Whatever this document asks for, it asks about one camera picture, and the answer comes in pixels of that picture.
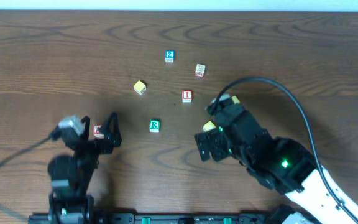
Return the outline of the red letter I block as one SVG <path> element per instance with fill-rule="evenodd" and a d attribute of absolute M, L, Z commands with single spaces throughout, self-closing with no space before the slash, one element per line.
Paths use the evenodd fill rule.
<path fill-rule="evenodd" d="M 183 90 L 182 91 L 182 102 L 190 103 L 193 99 L 193 92 L 191 90 Z"/>

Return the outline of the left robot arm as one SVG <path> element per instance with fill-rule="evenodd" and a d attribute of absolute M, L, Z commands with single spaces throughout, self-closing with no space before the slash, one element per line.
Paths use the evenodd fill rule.
<path fill-rule="evenodd" d="M 94 198 L 87 190 L 99 166 L 99 156 L 112 154 L 122 143 L 117 113 L 111 113 L 102 124 L 101 133 L 101 139 L 90 140 L 90 118 L 76 115 L 62 119 L 52 131 L 52 140 L 61 139 L 73 155 L 54 157 L 48 164 L 50 223 L 94 222 Z"/>

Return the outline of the red letter A block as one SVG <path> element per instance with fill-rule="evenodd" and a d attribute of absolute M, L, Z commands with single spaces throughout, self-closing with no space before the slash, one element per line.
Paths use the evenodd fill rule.
<path fill-rule="evenodd" d="M 93 126 L 93 134 L 96 138 L 103 138 L 104 134 L 101 132 L 101 125 Z"/>

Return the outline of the blue number 2 block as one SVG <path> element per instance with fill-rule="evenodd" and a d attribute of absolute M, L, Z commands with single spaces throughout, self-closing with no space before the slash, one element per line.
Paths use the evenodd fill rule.
<path fill-rule="evenodd" d="M 175 59 L 175 51 L 174 50 L 166 50 L 165 51 L 165 62 L 173 63 Z"/>

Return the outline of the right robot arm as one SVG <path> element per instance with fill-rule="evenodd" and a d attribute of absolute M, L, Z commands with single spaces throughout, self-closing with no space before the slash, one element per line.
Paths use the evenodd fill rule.
<path fill-rule="evenodd" d="M 358 205 L 323 169 L 332 188 L 327 190 L 310 151 L 292 139 L 272 138 L 240 103 L 220 103 L 214 120 L 195 134 L 195 141 L 202 160 L 237 159 L 262 186 L 285 195 L 320 223 L 353 223 L 334 196 L 358 219 Z"/>

